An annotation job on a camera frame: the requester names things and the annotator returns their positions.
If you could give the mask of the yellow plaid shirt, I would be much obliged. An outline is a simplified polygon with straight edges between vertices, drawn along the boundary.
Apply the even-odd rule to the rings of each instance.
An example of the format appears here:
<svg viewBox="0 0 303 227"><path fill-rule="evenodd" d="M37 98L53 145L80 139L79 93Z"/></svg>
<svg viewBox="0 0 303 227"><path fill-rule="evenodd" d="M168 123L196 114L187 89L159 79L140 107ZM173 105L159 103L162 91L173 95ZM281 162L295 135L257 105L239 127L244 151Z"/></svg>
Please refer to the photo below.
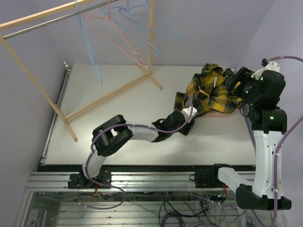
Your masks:
<svg viewBox="0 0 303 227"><path fill-rule="evenodd" d="M194 74L185 93L176 93L174 110L183 109L187 99L192 97L193 106L199 117L211 112L223 114L234 112L241 107L243 99L226 90L226 79L231 76L217 64L207 63L201 73Z"/></svg>

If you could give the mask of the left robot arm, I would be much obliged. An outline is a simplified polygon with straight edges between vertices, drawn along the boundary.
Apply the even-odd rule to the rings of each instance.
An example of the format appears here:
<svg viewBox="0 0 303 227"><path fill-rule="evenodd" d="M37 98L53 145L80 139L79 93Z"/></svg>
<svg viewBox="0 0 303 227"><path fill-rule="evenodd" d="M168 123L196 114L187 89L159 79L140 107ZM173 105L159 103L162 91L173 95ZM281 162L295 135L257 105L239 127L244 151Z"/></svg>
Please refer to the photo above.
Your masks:
<svg viewBox="0 0 303 227"><path fill-rule="evenodd" d="M173 111L166 118L147 125L129 122L120 114L114 116L93 131L91 152L82 165L80 183L86 188L93 187L106 158L130 140L157 143L165 141L176 132L187 136L195 124L196 115L197 110L190 106L181 111Z"/></svg>

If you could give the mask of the blue hanger yellow shirt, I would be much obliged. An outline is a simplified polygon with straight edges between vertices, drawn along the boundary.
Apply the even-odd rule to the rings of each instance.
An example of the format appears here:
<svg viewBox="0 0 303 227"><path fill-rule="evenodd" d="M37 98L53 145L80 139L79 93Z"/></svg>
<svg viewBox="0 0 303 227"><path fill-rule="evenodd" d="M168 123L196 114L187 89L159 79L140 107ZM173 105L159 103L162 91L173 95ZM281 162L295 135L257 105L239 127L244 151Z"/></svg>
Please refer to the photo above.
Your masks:
<svg viewBox="0 0 303 227"><path fill-rule="evenodd" d="M94 67L94 70L98 76L98 79L101 83L101 85L103 85L103 80L102 80L102 77L101 77L101 74L98 70L98 67L97 67L97 64L95 62L95 59L94 59L94 56L93 56L93 53L92 53L92 50L90 48L90 44L89 44L89 41L87 39L87 36L86 36L86 33L85 33L85 30L84 30L84 27L83 27L83 23L82 23L82 19L81 19L81 13L80 13L80 8L79 8L79 5L78 5L78 1L77 0L74 0L74 3L76 5L76 9L77 9L77 21L78 21L78 25L79 25L79 28L80 28L80 31L81 31L81 35L84 39L84 42L85 42L85 45L86 45L86 49L87 49L87 52L88 52L88 55L89 55L89 58L90 58L90 61Z"/></svg>

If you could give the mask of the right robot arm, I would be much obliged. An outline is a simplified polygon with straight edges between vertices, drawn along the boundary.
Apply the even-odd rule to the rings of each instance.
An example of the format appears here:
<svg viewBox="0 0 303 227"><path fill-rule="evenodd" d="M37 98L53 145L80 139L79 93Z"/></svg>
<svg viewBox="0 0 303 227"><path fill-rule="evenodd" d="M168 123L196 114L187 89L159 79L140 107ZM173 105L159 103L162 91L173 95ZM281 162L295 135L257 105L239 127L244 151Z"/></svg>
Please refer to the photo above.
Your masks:
<svg viewBox="0 0 303 227"><path fill-rule="evenodd" d="M282 159L279 156L282 138L287 131L287 114L277 104L286 85L278 67L253 72L242 67L227 83L226 89L249 105L256 143L254 181L249 182L226 164L216 164L209 183L227 185L236 196L241 209L290 210L292 202L282 189Z"/></svg>

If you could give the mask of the metal hanging rod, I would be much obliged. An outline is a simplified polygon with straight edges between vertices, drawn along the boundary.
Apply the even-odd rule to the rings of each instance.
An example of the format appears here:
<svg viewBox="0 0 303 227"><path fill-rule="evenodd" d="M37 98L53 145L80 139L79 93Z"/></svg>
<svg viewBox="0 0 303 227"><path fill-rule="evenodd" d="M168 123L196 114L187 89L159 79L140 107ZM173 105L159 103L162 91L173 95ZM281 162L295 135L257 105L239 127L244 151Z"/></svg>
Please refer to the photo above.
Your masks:
<svg viewBox="0 0 303 227"><path fill-rule="evenodd" d="M18 18L18 19L9 21L9 22L5 22L5 23L2 23L0 25L0 32L10 30L10 29L13 29L13 28L18 27L18 26L23 26L25 24L29 24L29 23L32 23L34 21L42 20L46 17L50 17L50 16L56 15L58 13L63 13L65 11L68 11L68 10L73 9L73 8L76 8L76 3L75 2L66 3L66 4L63 4L61 6L57 6L57 7L51 8L51 9L47 9L47 10L32 14L32 15L28 15L28 16L25 16L25 17L22 17L22 18ZM76 11L76 12L61 16L61 17L57 17L57 18L54 18L52 20L48 20L48 21L45 21L43 23L34 25L32 27L28 27L28 28L25 28L23 30L16 31L14 33L5 35L2 38L4 40L6 40L6 39L9 39L9 38L12 38L12 37L15 37L15 36L18 36L18 35L33 31L33 30L36 30L38 28L42 28L44 26L59 22L61 20L68 19L68 18L73 17L77 14L78 14L78 12Z"/></svg>

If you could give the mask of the blue wire hanger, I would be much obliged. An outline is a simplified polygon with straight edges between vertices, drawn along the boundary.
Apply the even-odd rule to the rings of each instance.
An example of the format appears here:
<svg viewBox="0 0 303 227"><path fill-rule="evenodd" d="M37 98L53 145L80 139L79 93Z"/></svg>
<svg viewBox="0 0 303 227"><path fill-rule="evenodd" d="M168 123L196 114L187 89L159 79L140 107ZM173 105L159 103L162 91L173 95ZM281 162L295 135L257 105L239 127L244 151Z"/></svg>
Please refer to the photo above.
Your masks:
<svg viewBox="0 0 303 227"><path fill-rule="evenodd" d="M149 13L151 13L151 18L149 18L149 24L146 26L143 22L139 20L139 16L135 15L135 11L140 8L147 7ZM137 4L131 6L130 0L126 1L125 7L119 8L119 14L126 19L136 23L139 26L139 29L142 31L143 35L146 37L147 44L152 45L152 41L150 41L149 34L147 32L151 32L151 35L157 34L164 38L167 38L173 42L180 43L182 41L181 35L178 33L176 29L173 28L173 26L169 23L169 21L161 15L153 6L151 0L145 0L142 4ZM158 17L161 22L166 25L167 29L171 32L171 35L166 34L165 32L162 32L160 30L157 30L155 28L155 18Z"/></svg>

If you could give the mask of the aluminium rail base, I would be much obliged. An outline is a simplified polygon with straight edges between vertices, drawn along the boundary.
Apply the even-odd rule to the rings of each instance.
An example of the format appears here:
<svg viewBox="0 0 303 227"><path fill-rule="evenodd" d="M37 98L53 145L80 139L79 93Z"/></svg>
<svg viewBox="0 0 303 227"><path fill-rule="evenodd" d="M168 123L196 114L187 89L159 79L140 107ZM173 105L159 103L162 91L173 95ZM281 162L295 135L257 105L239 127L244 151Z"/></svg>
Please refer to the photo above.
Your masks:
<svg viewBox="0 0 303 227"><path fill-rule="evenodd" d="M30 174L26 190L32 192L180 192L221 190L223 183L207 180L211 166L178 166L171 172L153 172L151 167L142 166L142 172L134 172L134 166L104 166L101 173L106 176L107 186L96 186L89 182L87 188L73 186L70 181L74 166L41 166L40 172Z"/></svg>

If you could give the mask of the pink plastic basket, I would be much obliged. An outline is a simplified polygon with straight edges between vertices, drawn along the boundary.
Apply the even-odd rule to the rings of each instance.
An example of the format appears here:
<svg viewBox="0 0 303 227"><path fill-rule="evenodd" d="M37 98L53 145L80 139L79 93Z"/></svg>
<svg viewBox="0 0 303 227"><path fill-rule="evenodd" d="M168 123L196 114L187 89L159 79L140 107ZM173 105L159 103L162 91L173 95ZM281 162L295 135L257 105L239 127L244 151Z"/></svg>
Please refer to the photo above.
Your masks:
<svg viewBox="0 0 303 227"><path fill-rule="evenodd" d="M234 114L234 112L232 113L221 113L221 112L210 112L207 113L205 115L203 115L203 117L230 117Z"/></svg>

